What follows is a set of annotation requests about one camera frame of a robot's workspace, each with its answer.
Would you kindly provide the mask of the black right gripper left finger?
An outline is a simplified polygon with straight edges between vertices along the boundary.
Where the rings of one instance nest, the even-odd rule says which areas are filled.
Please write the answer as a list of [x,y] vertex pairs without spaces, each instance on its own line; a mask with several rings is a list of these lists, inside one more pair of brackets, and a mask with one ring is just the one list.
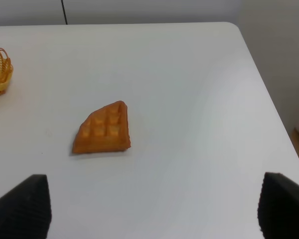
[[45,174],[33,174],[0,197],[0,239],[45,239],[52,221]]

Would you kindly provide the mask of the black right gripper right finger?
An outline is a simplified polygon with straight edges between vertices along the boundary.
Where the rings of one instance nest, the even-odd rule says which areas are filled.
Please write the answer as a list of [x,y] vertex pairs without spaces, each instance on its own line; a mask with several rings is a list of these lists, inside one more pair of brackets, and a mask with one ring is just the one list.
[[281,173],[266,172],[258,203],[266,239],[299,239],[299,185]]

